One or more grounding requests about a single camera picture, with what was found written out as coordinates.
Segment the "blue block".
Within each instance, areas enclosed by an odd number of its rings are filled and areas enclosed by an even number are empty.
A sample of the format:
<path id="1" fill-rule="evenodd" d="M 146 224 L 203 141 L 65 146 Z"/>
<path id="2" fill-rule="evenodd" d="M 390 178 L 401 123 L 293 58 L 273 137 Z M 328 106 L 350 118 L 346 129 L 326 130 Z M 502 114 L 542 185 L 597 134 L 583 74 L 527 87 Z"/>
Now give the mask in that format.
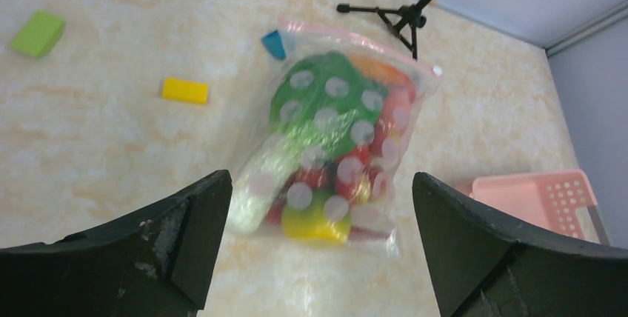
<path id="1" fill-rule="evenodd" d="M 278 61 L 283 61 L 286 58 L 283 41 L 281 34 L 278 30 L 274 30 L 265 36 L 261 37 L 261 44 L 264 49 Z"/>

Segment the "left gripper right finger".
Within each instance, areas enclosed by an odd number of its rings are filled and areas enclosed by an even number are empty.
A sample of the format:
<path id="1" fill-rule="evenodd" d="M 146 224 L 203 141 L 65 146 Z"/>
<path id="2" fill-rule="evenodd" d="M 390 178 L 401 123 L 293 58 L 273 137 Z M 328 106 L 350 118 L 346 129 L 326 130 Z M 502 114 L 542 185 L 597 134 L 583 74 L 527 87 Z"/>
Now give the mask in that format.
<path id="1" fill-rule="evenodd" d="M 625 316 L 627 251 L 563 236 L 416 173 L 412 199 L 442 316 Z"/>

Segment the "pink peach toy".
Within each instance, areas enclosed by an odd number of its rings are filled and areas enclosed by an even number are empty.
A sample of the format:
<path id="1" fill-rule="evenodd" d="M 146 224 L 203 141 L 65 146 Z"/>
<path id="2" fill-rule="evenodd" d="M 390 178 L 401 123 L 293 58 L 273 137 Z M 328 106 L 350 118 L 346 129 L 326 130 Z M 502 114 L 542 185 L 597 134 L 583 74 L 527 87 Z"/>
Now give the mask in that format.
<path id="1" fill-rule="evenodd" d="M 403 155 L 409 145 L 408 127 L 412 105 L 407 90 L 393 89 L 385 98 L 380 116 L 375 123 L 375 136 L 370 152 L 376 156 L 391 156 L 396 150 Z"/>

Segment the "yellow rectangular block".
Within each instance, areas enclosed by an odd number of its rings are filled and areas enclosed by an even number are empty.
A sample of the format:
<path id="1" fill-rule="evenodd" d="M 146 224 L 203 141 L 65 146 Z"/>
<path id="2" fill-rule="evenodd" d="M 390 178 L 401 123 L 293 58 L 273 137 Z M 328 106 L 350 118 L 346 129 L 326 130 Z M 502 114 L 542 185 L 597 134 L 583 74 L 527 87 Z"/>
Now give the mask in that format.
<path id="1" fill-rule="evenodd" d="M 160 96 L 172 101 L 206 104 L 209 86 L 197 81 L 166 77 L 160 83 Z"/>

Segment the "green block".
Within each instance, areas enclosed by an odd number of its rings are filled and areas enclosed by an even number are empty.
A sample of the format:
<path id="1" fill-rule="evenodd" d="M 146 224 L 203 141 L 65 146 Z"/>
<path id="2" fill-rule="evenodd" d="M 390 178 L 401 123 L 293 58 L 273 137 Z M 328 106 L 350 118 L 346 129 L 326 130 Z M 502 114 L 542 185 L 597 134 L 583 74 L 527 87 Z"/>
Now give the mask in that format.
<path id="1" fill-rule="evenodd" d="M 9 48 L 30 58 L 46 56 L 61 38 L 65 20 L 46 10 L 37 10 L 9 43 Z"/>

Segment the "clear zip top bag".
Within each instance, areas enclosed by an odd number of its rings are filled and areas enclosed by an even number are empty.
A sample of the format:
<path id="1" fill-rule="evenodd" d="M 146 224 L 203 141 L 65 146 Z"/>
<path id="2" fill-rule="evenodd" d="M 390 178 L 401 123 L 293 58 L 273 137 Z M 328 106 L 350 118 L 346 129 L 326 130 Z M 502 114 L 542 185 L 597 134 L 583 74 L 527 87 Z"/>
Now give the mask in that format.
<path id="1" fill-rule="evenodd" d="M 255 97 L 228 230 L 399 253 L 394 177 L 439 66 L 366 36 L 283 20 L 285 57 Z"/>

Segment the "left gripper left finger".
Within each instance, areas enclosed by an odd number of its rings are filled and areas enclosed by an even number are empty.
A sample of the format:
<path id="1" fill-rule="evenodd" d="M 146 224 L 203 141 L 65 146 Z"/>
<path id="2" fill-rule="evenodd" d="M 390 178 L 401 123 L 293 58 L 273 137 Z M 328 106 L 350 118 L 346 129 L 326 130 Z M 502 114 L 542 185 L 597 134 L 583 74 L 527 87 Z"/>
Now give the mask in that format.
<path id="1" fill-rule="evenodd" d="M 52 244 L 1 250 L 3 316 L 196 316 L 206 307 L 232 195 L 218 170 Z"/>

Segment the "pink perforated plastic basket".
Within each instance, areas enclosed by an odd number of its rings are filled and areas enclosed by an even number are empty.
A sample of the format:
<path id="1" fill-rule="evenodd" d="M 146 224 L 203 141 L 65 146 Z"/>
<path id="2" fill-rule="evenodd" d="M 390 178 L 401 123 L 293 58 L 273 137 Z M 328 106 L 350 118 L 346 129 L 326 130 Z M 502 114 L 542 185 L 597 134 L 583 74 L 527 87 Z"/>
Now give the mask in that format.
<path id="1" fill-rule="evenodd" d="M 582 170 L 481 176 L 455 188 L 476 201 L 554 233 L 610 244 L 595 194 Z"/>

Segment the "red lychee bunch toy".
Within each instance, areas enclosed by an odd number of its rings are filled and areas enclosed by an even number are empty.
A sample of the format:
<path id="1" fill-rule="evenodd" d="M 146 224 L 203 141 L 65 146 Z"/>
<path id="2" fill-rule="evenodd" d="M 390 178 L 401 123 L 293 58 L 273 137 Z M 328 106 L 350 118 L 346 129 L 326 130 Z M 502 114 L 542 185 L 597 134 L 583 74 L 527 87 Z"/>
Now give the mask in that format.
<path id="1" fill-rule="evenodd" d="M 304 182 L 313 190 L 330 190 L 345 197 L 354 206 L 374 202 L 388 194 L 389 177 L 373 162 L 370 147 L 359 145 L 343 156 L 326 160 L 320 167 L 301 167 L 293 173 L 275 197 L 264 218 L 266 223 L 281 222 L 287 190 L 297 181 Z"/>

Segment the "yellow green lemon toy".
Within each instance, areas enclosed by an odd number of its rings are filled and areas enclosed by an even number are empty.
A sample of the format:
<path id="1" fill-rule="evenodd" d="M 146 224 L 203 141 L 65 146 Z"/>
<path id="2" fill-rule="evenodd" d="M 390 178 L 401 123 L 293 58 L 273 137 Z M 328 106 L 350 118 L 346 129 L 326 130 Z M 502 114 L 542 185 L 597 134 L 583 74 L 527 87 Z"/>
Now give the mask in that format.
<path id="1" fill-rule="evenodd" d="M 350 203 L 326 190 L 288 190 L 281 229 L 289 238 L 322 244 L 344 244 L 351 229 Z"/>

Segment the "red yellow mango toy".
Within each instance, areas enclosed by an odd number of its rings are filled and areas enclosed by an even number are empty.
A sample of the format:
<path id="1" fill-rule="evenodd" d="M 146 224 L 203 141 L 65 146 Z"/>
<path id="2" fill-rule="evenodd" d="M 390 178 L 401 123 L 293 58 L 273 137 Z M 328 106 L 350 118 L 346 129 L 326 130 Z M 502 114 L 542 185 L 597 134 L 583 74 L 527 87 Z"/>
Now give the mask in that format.
<path id="1" fill-rule="evenodd" d="M 349 60 L 365 77 L 386 86 L 405 86 L 410 81 L 403 71 L 371 56 L 350 54 Z"/>

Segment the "black tripod mic stand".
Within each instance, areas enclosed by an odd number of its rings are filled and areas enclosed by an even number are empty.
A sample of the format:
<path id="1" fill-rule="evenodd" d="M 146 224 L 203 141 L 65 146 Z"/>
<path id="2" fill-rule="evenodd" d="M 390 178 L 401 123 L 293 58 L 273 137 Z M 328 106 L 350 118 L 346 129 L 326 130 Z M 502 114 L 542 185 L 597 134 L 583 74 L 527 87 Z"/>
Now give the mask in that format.
<path id="1" fill-rule="evenodd" d="M 412 52 L 412 57 L 418 59 L 417 30 L 424 27 L 427 18 L 423 9 L 435 0 L 418 0 L 415 4 L 402 5 L 398 9 L 382 7 L 357 7 L 350 4 L 338 4 L 339 13 L 374 13 L 385 23 L 389 32 L 401 41 Z"/>

